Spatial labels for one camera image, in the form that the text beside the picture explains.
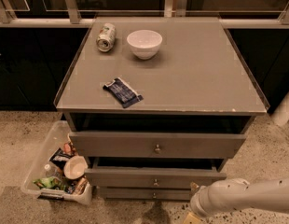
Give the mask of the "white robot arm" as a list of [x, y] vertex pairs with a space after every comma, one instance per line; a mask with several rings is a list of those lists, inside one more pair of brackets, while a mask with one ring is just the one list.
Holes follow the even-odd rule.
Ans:
[[242, 178], [216, 181], [199, 187], [189, 205], [198, 217], [249, 208], [289, 214], [289, 178], [253, 184]]

